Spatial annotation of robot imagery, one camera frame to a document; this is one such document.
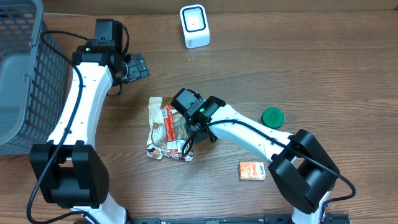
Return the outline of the red snack stick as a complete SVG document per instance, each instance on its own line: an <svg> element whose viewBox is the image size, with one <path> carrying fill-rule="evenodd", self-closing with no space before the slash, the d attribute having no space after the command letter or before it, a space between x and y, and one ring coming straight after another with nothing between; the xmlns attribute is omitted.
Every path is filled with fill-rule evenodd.
<svg viewBox="0 0 398 224"><path fill-rule="evenodd" d="M182 152L182 146L186 142L185 131L182 128L175 127L171 105L164 105L161 107L161 112L165 124L167 153L180 154Z"/></svg>

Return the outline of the beige brown snack bag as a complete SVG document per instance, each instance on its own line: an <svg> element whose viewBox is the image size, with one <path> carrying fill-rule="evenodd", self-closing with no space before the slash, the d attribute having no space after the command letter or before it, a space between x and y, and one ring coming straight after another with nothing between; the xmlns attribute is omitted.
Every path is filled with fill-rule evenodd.
<svg viewBox="0 0 398 224"><path fill-rule="evenodd" d="M147 155L151 158L162 160L165 157L191 162L193 160L193 152L189 152L187 156L180 154L168 154L166 150L166 132L164 119L161 112L161 107L164 105L171 105L172 97L150 97L148 110L149 110L149 124L150 131L147 140L146 151ZM188 133L185 128L184 117L173 108L172 112L174 116L175 127L182 128L185 131L186 140L188 138Z"/></svg>

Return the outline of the orange tissue pack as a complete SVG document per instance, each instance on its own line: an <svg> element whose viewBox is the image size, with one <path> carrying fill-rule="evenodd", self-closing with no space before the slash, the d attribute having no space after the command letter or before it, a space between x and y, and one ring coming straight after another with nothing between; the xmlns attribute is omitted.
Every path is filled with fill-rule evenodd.
<svg viewBox="0 0 398 224"><path fill-rule="evenodd" d="M239 178L241 180L264 180L266 170L263 162L240 162Z"/></svg>

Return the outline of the green lid jar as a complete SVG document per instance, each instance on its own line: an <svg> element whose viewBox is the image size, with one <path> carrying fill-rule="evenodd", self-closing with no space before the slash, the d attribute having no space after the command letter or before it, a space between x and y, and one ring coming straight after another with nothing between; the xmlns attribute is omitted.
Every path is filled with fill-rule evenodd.
<svg viewBox="0 0 398 224"><path fill-rule="evenodd" d="M283 112L275 107L266 109L261 115L260 122L271 129L279 129L285 121Z"/></svg>

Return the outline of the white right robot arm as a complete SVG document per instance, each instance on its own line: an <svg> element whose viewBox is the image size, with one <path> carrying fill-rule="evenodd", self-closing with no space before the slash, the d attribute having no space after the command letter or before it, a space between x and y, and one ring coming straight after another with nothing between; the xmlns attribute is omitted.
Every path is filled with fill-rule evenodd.
<svg viewBox="0 0 398 224"><path fill-rule="evenodd" d="M292 223L323 223L326 200L340 172L312 133L268 128L220 98L204 100L185 88L173 97L171 105L192 130L183 154L196 137L231 141L268 165L279 192L294 208Z"/></svg>

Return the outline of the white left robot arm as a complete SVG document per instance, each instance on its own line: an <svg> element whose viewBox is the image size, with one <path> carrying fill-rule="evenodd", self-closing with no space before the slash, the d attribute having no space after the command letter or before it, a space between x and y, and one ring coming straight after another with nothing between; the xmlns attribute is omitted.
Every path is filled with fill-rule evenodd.
<svg viewBox="0 0 398 224"><path fill-rule="evenodd" d="M150 75L142 54L128 53L126 26L114 19L97 19L95 36L66 58L72 83L56 127L45 144L34 144L30 163L37 183L26 214L31 223L37 192L47 203L68 209L53 223L82 215L88 223L132 223L128 209L109 193L109 172L95 150L101 109L109 90Z"/></svg>

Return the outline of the white barcode scanner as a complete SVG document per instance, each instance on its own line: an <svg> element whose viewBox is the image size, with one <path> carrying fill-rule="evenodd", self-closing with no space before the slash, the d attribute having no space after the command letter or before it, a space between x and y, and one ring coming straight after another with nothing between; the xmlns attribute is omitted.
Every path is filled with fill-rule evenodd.
<svg viewBox="0 0 398 224"><path fill-rule="evenodd" d="M192 4L182 7L180 20L186 48L194 49L210 44L210 29L203 5Z"/></svg>

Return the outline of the grey plastic basket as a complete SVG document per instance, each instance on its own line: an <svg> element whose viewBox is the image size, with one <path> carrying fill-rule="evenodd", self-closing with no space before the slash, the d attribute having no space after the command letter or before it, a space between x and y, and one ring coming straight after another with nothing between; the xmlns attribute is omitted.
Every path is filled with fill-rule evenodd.
<svg viewBox="0 0 398 224"><path fill-rule="evenodd" d="M1 155L28 154L55 128L63 110L68 64L44 37L44 5L1 1Z"/></svg>

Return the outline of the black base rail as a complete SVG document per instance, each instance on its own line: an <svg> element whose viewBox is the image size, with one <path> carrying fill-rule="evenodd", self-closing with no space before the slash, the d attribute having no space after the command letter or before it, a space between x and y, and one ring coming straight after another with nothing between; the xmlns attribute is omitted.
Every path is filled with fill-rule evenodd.
<svg viewBox="0 0 398 224"><path fill-rule="evenodd" d="M293 224L291 215L264 215L263 217L235 218L129 218L127 224Z"/></svg>

